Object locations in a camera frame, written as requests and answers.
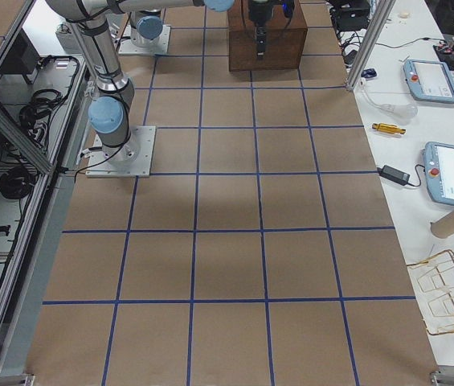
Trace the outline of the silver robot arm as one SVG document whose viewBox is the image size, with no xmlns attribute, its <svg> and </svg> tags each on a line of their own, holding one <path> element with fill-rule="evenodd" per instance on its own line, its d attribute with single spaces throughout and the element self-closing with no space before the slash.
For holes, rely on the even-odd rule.
<svg viewBox="0 0 454 386">
<path fill-rule="evenodd" d="M 106 14 L 128 14 L 187 6 L 205 6 L 224 12 L 233 1 L 49 1 L 49 7 L 75 28 L 79 48 L 95 72 L 99 97 L 90 104 L 88 120 L 102 145 L 105 161 L 129 167 L 140 153 L 129 124 L 133 82 L 123 72 L 110 35 Z"/>
<path fill-rule="evenodd" d="M 131 40 L 138 46 L 154 43 L 163 31 L 161 9 L 134 11 L 129 16 Z"/>
</svg>

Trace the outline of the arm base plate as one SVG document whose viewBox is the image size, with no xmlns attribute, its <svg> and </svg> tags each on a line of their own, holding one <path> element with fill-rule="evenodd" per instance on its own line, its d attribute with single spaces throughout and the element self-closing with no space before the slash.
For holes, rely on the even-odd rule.
<svg viewBox="0 0 454 386">
<path fill-rule="evenodd" d="M 91 166 L 84 172 L 89 178 L 149 177 L 153 159 L 156 126 L 130 127 L 129 141 L 116 154 L 105 148 L 90 154 Z"/>
<path fill-rule="evenodd" d="M 125 28 L 119 46 L 119 55 L 166 55 L 170 42 L 170 25 L 164 25 L 161 34 L 155 39 L 139 35 L 129 24 Z"/>
</svg>

